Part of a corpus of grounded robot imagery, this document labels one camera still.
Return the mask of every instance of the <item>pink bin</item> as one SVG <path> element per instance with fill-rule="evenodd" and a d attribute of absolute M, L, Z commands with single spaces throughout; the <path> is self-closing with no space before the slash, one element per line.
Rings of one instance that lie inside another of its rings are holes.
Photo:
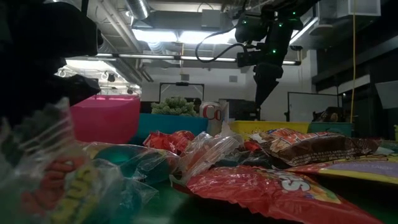
<path fill-rule="evenodd" d="M 140 98 L 96 95 L 71 107 L 77 140 L 127 143 L 137 132 Z"/>

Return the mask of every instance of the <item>yellow cable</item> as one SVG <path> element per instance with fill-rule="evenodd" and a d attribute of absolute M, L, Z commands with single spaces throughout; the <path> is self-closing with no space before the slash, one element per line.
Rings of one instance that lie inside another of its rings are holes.
<path fill-rule="evenodd" d="M 354 97 L 355 97 L 355 78 L 356 78 L 356 0 L 354 0 L 354 13 L 353 13 L 353 63 L 354 63 L 354 77 L 353 77 L 353 94 L 351 96 L 351 117 L 350 122 L 353 123 L 354 117 Z"/>

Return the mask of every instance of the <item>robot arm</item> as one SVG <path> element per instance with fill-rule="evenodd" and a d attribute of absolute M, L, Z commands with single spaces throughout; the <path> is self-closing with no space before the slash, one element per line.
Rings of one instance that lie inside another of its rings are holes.
<path fill-rule="evenodd" d="M 242 13 L 236 26 L 236 40 L 249 44 L 251 52 L 238 53 L 238 67 L 255 65 L 254 80 L 256 108 L 261 105 L 282 78 L 282 64 L 287 54 L 293 30 L 303 29 L 300 17 L 319 0 L 270 0 L 261 9 L 261 15 Z M 252 46 L 252 41 L 264 43 Z"/>

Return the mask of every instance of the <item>teal bin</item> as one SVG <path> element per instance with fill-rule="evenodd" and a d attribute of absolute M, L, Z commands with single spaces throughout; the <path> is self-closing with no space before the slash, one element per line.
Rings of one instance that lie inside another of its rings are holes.
<path fill-rule="evenodd" d="M 317 133 L 322 131 L 329 131 L 333 133 L 344 134 L 351 137 L 351 123 L 327 123 L 327 122 L 312 122 L 308 128 L 308 133 Z"/>
<path fill-rule="evenodd" d="M 197 136 L 207 130 L 207 124 L 206 118 L 141 113 L 137 134 L 130 140 L 129 144 L 141 146 L 149 134 L 155 131 L 165 134 L 173 134 L 176 131 L 190 131 Z"/>

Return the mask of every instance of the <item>coca-cola can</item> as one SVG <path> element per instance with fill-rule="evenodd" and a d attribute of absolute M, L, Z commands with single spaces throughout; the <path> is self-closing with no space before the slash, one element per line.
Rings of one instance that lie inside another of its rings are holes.
<path fill-rule="evenodd" d="M 218 102 L 203 102 L 200 105 L 199 115 L 209 120 L 207 133 L 216 136 L 221 132 L 223 124 L 221 105 Z"/>

